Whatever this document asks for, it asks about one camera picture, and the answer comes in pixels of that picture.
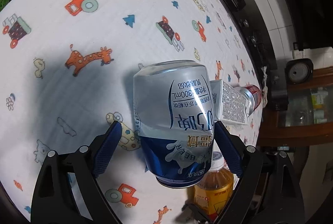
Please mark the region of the amber tea bottle red label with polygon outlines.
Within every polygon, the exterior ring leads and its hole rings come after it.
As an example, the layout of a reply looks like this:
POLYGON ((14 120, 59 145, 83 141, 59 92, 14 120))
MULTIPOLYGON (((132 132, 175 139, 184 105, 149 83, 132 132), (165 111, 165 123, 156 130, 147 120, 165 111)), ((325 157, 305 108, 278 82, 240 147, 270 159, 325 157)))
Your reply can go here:
POLYGON ((211 168, 193 187, 190 207, 214 222, 232 196, 234 175, 225 168, 222 153, 213 151, 211 168))

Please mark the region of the white milk carton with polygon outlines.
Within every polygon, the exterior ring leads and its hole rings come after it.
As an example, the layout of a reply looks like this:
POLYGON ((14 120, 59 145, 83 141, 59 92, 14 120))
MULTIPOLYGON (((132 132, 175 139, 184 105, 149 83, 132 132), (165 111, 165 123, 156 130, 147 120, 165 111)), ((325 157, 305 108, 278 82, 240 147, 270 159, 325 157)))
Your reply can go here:
POLYGON ((248 100, 223 80, 210 81, 215 121, 224 124, 247 125, 248 100))

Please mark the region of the red cola can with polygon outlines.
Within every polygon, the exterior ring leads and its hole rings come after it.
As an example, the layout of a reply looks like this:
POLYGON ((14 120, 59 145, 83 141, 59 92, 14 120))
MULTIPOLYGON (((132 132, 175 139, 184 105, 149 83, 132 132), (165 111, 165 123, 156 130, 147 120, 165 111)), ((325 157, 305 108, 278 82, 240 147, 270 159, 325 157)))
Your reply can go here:
POLYGON ((261 103, 261 89, 252 84, 247 86, 237 86, 234 89, 247 99, 246 114, 250 117, 261 103))

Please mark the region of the blue silver beer can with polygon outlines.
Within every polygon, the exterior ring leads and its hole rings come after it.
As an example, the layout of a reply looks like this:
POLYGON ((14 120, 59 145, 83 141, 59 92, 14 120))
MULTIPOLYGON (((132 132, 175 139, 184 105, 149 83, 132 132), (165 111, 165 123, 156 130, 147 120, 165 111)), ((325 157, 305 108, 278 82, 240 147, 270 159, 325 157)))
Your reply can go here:
POLYGON ((133 77, 136 132, 148 170, 162 185, 186 188, 211 167, 214 107, 205 66, 156 63, 133 77))

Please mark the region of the white rag on counter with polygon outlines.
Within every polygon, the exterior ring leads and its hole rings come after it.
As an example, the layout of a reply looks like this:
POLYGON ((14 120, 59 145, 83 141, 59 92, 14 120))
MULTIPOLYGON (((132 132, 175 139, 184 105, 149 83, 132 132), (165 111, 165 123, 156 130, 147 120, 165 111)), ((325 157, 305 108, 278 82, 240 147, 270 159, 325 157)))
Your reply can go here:
POLYGON ((262 70, 262 73, 263 73, 263 80, 262 80, 262 85, 263 85, 263 88, 262 88, 262 107, 265 108, 267 103, 268 103, 268 100, 267 100, 267 95, 268 95, 268 87, 267 87, 267 66, 263 66, 261 68, 262 70))

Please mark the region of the brown wooden glass cabinet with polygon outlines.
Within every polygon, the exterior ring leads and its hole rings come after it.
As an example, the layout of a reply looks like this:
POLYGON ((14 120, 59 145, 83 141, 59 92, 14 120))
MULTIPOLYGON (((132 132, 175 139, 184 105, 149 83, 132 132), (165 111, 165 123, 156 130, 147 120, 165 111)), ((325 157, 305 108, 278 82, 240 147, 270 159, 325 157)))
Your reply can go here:
POLYGON ((288 86, 288 107, 266 107, 258 133, 259 146, 302 147, 332 142, 332 67, 314 70, 313 78, 288 86))

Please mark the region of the black rice cooker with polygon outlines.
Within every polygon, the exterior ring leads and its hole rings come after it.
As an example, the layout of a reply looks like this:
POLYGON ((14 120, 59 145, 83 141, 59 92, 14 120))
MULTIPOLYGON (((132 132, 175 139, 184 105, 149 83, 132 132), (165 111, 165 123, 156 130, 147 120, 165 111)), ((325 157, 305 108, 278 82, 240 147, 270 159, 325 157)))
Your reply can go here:
POLYGON ((288 84, 302 84, 313 77, 313 62, 309 58, 295 59, 287 62, 285 76, 288 84))

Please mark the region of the white cartoon print tablecloth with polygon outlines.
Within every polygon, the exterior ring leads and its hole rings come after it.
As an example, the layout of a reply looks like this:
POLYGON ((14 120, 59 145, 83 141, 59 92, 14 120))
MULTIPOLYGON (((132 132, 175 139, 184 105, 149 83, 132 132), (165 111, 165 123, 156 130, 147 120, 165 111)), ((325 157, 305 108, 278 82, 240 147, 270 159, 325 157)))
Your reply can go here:
POLYGON ((113 117, 126 138, 102 191, 123 223, 190 223, 185 190, 160 185, 135 136, 133 76, 153 63, 189 59, 210 79, 258 85, 240 31, 219 0, 11 0, 1 11, 1 183, 25 221, 48 151, 73 152, 113 117))

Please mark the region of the black gas stove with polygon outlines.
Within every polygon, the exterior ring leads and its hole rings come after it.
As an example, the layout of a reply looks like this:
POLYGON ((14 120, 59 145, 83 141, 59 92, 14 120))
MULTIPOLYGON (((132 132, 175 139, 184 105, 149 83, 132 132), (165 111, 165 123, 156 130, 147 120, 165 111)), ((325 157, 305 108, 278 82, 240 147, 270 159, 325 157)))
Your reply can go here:
POLYGON ((269 70, 276 70, 273 45, 255 0, 223 0, 223 3, 236 21, 255 67, 267 66, 269 70))

